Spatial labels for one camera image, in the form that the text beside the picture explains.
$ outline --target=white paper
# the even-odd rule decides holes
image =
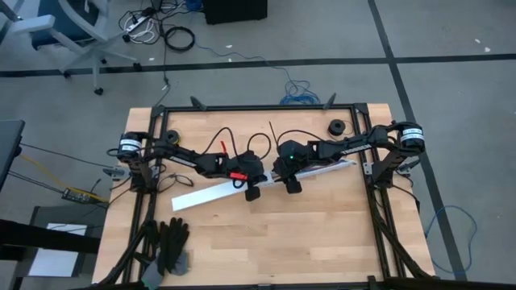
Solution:
[[[70,234],[85,235],[86,227],[84,225],[69,225],[59,223],[49,223],[47,229],[70,231]],[[46,276],[46,277],[71,277],[75,262],[79,253],[71,251],[57,251],[38,249],[32,262],[29,276]]]

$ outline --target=white stick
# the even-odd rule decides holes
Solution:
[[[356,162],[353,160],[342,159],[336,164],[332,164],[322,168],[312,169],[305,172],[299,172],[298,174],[296,174],[296,178],[300,180],[308,176],[314,176],[317,174],[338,170],[341,168],[348,167],[350,165],[356,165]],[[271,172],[266,172],[265,175],[267,176],[267,180],[257,184],[257,187],[264,188],[268,186],[273,186],[275,184],[282,184],[281,182],[274,182]],[[195,205],[201,205],[209,201],[218,200],[219,198],[229,197],[236,193],[242,193],[247,189],[248,184],[244,184],[241,188],[235,188],[235,186],[233,186],[233,181],[224,182],[223,184],[215,185],[209,188],[204,188],[202,190],[193,193],[188,193],[180,197],[174,197],[172,199],[172,210],[178,211],[182,209],[187,209]]]

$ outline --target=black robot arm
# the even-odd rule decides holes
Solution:
[[[154,145],[148,148],[152,149],[152,153],[142,156],[141,151],[145,149],[142,142],[145,139],[153,141]],[[142,132],[127,132],[122,135],[116,156],[131,169],[133,191],[147,192],[156,188],[148,163],[158,158],[191,167],[206,178],[237,180],[241,184],[239,186],[247,183],[250,189],[255,184],[267,180],[263,164],[253,151],[248,150],[232,158],[226,152],[199,154],[179,146],[177,140],[178,135],[174,130],[167,131],[159,139]]]
[[[396,131],[397,138],[389,136]],[[390,187],[393,172],[407,157],[425,151],[425,142],[420,125],[413,122],[394,122],[390,126],[374,126],[369,132],[342,141],[318,140],[301,145],[293,140],[278,147],[279,157],[274,161],[273,171],[287,186],[289,193],[299,193],[302,188],[295,174],[314,165],[329,165],[343,156],[370,148],[385,148],[389,154],[372,165],[371,182]]]

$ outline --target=bracket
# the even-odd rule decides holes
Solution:
[[[112,181],[121,181],[131,176],[129,168],[120,165],[116,165],[113,168],[103,168],[102,171],[111,177]]]
[[[364,162],[362,164],[362,166],[364,167],[364,174],[365,175],[367,175],[367,176],[372,175],[372,162]]]
[[[158,118],[163,116],[164,110],[166,109],[163,105],[153,106],[151,109],[151,118]]]

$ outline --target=wooden tabletop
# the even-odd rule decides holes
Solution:
[[[390,124],[388,105],[368,107],[373,126]],[[228,126],[235,135],[237,151],[243,152],[249,137],[257,132],[273,138],[268,121],[277,135],[303,129],[329,139],[327,126],[335,118],[351,121],[348,110],[188,112],[170,114],[167,129],[180,132],[183,147],[204,151],[214,133]],[[149,119],[149,108],[131,109],[126,131],[147,131]],[[344,133],[352,133],[351,126]],[[300,143],[313,139],[299,133],[284,138],[282,141],[295,139]],[[223,132],[218,140],[225,142],[232,156],[229,134]],[[267,148],[263,137],[254,139],[251,145],[257,155],[263,155]],[[222,151],[220,142],[214,142],[210,152],[218,151]],[[379,152],[381,158],[387,153]],[[272,169],[276,157],[272,149],[263,160],[265,170]],[[358,154],[347,158],[360,163]],[[360,165],[303,179],[303,191],[299,194],[291,195],[284,186],[275,186],[261,189],[261,198],[253,202],[246,202],[241,193],[174,213],[171,198],[226,180],[208,180],[189,167],[167,160],[164,164],[167,172],[162,176],[180,173],[191,178],[195,186],[176,184],[157,198],[155,219],[168,222],[171,217],[181,217],[190,224],[191,232],[185,246],[189,272],[184,276],[166,275],[162,285],[358,282],[370,275],[382,280]],[[408,181],[400,176],[395,176],[393,182],[411,190]],[[111,199],[127,186],[113,191]],[[400,242],[424,271],[434,274],[414,200],[395,188],[388,193]],[[107,275],[125,250],[134,205],[135,193],[127,193],[110,206],[94,282]],[[389,261],[391,272],[395,273],[392,257]],[[134,269],[132,277],[136,280]]]

